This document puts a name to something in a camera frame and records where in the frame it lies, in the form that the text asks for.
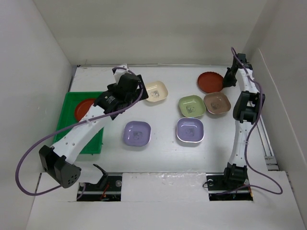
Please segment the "cream square panda plate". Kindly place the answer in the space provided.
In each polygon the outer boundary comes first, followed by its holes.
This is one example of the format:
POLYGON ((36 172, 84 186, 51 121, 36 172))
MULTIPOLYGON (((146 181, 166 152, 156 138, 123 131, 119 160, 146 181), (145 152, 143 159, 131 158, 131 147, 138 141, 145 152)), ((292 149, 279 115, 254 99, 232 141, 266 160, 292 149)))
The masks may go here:
POLYGON ((145 88, 148 94, 146 100, 150 103, 164 100, 168 96, 168 90, 165 84, 159 80, 146 84, 145 88))

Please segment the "red round plate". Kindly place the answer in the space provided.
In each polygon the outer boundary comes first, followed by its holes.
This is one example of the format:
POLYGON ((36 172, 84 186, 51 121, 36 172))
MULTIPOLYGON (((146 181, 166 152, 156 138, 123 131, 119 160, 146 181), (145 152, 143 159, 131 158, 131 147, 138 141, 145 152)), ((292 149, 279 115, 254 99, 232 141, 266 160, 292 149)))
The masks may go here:
POLYGON ((79 122, 87 114, 94 101, 95 98, 89 98, 78 103, 74 110, 74 118, 77 122, 79 122))
POLYGON ((204 72, 197 79, 198 87, 204 93, 220 92, 223 89, 223 77, 216 72, 204 72))

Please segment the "purple square plate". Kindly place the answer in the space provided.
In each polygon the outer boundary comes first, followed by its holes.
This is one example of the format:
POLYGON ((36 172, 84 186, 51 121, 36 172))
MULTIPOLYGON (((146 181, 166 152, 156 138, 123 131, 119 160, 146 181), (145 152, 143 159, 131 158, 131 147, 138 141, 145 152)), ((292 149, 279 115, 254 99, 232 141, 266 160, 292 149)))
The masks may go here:
POLYGON ((123 131, 123 142, 127 146, 143 147, 151 138, 151 126, 143 121, 130 121, 123 131))
POLYGON ((199 143, 204 139, 204 126, 197 118, 183 117, 177 122, 177 138, 185 143, 199 143))

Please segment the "green square panda plate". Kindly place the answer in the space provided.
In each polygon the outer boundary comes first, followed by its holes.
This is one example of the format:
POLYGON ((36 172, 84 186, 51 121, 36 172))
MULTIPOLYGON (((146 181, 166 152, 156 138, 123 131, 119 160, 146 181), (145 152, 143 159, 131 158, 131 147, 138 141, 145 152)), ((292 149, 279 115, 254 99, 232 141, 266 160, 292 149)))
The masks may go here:
POLYGON ((197 95, 185 96, 179 99, 178 106, 184 117, 199 117, 206 112, 206 106, 197 95))

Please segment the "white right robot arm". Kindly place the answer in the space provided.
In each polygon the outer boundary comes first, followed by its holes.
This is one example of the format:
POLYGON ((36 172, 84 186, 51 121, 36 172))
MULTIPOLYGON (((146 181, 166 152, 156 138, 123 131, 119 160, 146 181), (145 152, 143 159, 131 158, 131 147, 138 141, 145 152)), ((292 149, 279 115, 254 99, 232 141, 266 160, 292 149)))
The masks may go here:
POLYGON ((226 191, 241 189, 248 181, 247 145, 265 100, 262 88, 252 77, 252 66, 247 62, 246 55, 233 51, 232 66, 224 76, 223 88, 236 86, 237 75, 242 77, 242 89, 233 108, 236 127, 233 149, 222 176, 222 185, 226 191))

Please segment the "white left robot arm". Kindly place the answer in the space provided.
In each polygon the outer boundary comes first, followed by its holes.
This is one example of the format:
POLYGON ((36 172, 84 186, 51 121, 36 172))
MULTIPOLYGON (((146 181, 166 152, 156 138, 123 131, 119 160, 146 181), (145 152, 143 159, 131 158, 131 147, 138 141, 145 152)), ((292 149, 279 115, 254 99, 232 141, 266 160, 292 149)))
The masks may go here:
POLYGON ((107 184, 105 171, 93 164, 77 166, 75 161, 83 148, 105 125, 112 122, 140 100, 148 98, 141 75, 124 73, 117 83, 110 84, 90 106, 84 117, 62 139, 51 147, 44 145, 39 150, 42 166, 63 188, 76 182, 90 183, 96 190, 107 184))

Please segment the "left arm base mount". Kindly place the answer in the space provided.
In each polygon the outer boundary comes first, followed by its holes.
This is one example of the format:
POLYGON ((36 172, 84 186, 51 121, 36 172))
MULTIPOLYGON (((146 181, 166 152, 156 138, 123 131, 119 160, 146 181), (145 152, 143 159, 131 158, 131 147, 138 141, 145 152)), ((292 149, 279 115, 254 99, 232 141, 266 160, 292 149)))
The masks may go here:
POLYGON ((86 202, 120 202, 122 189, 122 174, 111 173, 105 185, 100 188, 97 184, 85 184, 85 191, 77 201, 86 202))

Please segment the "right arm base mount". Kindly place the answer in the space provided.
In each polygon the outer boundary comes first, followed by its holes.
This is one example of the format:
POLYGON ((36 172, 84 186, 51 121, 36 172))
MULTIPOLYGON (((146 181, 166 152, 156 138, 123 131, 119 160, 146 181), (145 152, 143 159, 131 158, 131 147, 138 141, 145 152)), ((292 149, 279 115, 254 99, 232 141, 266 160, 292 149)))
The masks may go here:
POLYGON ((241 188, 242 185, 229 185, 224 182, 223 173, 206 174, 206 182, 203 188, 207 189, 209 201, 253 201, 249 188, 241 188))

